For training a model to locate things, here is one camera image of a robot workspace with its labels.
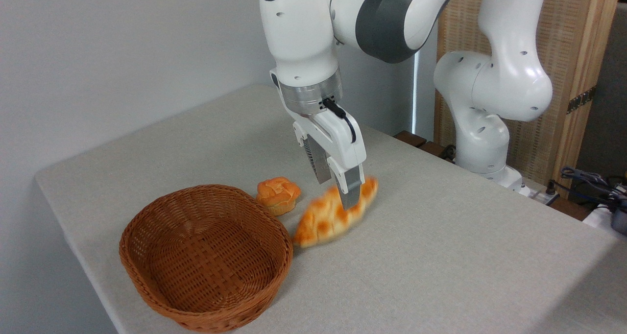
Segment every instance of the black cable bundle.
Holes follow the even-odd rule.
[[[572,189],[569,189],[568,187],[557,182],[556,180],[549,180],[549,189],[553,189],[554,186],[558,186],[561,189],[564,189],[580,198],[584,198],[585,200],[589,200],[590,202],[594,202],[596,204],[601,204],[599,208],[607,208],[612,212],[620,210],[624,213],[627,213],[627,207],[625,206],[627,193],[624,189],[620,189],[620,185],[612,187],[609,184],[609,181],[605,180],[599,174],[589,173],[580,169],[575,169],[573,167],[563,167],[560,173],[562,178],[573,181],[580,181],[580,185],[587,185],[595,191],[600,192],[601,195],[586,195],[576,190],[576,187],[578,187],[579,185],[575,186]]]

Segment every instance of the gray tabletop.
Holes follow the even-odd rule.
[[[362,127],[379,195],[331,244],[296,249],[247,333],[625,333],[627,243]],[[286,176],[318,185],[273,88],[252,86],[40,171],[65,238],[122,334],[190,333],[135,291],[121,233],[155,198],[201,184],[251,195]]]

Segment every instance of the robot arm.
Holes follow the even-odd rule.
[[[535,46],[543,1],[483,0],[479,28],[492,55],[452,51],[434,73],[455,122],[456,164],[514,191],[522,177],[506,166],[509,132],[501,118],[534,120],[553,95]]]
[[[350,44],[389,63],[426,42],[448,0],[260,0],[271,71],[296,138],[322,184],[333,171],[345,209],[359,200],[365,148],[342,99],[336,46]]]

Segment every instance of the croissant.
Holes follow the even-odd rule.
[[[300,188],[285,177],[279,176],[257,185],[257,201],[268,208],[274,216],[283,215],[296,205]]]
[[[307,207],[292,239],[293,243],[310,247],[341,236],[361,220],[363,212],[377,195],[378,188],[377,179],[368,176],[361,185],[358,203],[347,211],[342,207],[338,187],[329,188]]]

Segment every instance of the woven basket rim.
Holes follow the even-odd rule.
[[[182,311],[182,310],[170,307],[170,306],[166,306],[164,303],[157,300],[153,292],[148,291],[148,289],[151,289],[151,288],[148,287],[147,283],[139,276],[139,268],[132,260],[130,256],[130,249],[128,247],[128,243],[133,234],[132,231],[134,229],[134,226],[138,224],[140,221],[142,221],[144,218],[150,217],[150,215],[146,213],[146,211],[147,209],[151,207],[151,205],[161,200],[164,200],[166,198],[171,198],[174,195],[187,193],[189,191],[194,191],[197,189],[226,189],[229,191],[235,191],[239,193],[240,195],[242,195],[243,198],[248,200],[248,202],[260,207],[260,211],[263,212],[262,214],[260,214],[260,216],[263,218],[266,218],[267,220],[271,222],[271,224],[274,224],[276,226],[276,229],[280,232],[280,236],[282,237],[282,240],[284,241],[284,245],[285,245],[284,260],[282,264],[280,264],[280,267],[276,270],[276,276],[274,276],[271,279],[271,281],[269,281],[269,283],[263,289],[256,292],[252,296],[245,298],[244,300],[240,301],[239,303],[235,305],[231,305],[230,307],[221,308],[215,311],[206,311],[206,312]],[[256,304],[264,300],[267,300],[268,298],[273,298],[273,296],[275,296],[277,292],[277,290],[275,289],[276,285],[280,285],[287,277],[289,267],[291,266],[292,256],[293,256],[293,246],[291,243],[291,239],[289,238],[289,233],[285,229],[283,223],[281,223],[275,216],[271,215],[271,213],[269,213],[269,211],[267,211],[265,207],[259,204],[257,200],[252,198],[246,192],[238,189],[237,187],[233,187],[229,185],[221,185],[221,184],[210,184],[210,185],[196,185],[193,187],[186,187],[185,189],[181,189],[178,191],[173,191],[171,193],[168,193],[166,195],[156,198],[154,201],[150,202],[145,207],[143,207],[141,211],[139,211],[139,213],[135,215],[134,218],[132,218],[132,220],[125,227],[120,243],[119,243],[119,254],[121,257],[122,265],[125,267],[127,272],[132,273],[132,276],[131,274],[129,274],[129,276],[132,282],[134,283],[136,290],[142,296],[144,301],[148,305],[150,305],[151,308],[153,308],[153,310],[163,315],[165,315],[163,312],[169,312],[172,314],[178,314],[180,316],[186,316],[186,317],[211,318],[213,316],[225,317],[225,316],[237,315],[242,312],[245,312],[246,310],[253,308]]]

